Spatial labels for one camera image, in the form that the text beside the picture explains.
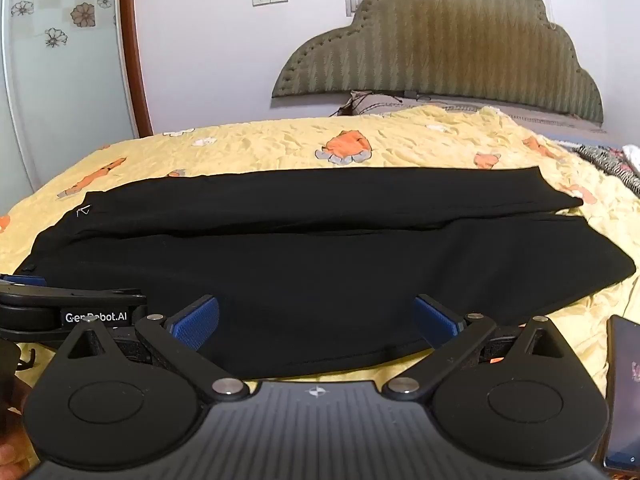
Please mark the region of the person left hand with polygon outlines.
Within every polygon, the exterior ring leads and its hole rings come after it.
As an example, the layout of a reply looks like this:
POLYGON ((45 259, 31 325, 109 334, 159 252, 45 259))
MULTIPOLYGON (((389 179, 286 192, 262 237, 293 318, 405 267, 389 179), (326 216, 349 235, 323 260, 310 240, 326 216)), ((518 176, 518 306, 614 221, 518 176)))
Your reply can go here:
POLYGON ((30 387, 17 376, 8 407, 1 416, 0 465, 1 480, 21 479, 29 471, 32 445, 23 424, 23 410, 30 387))

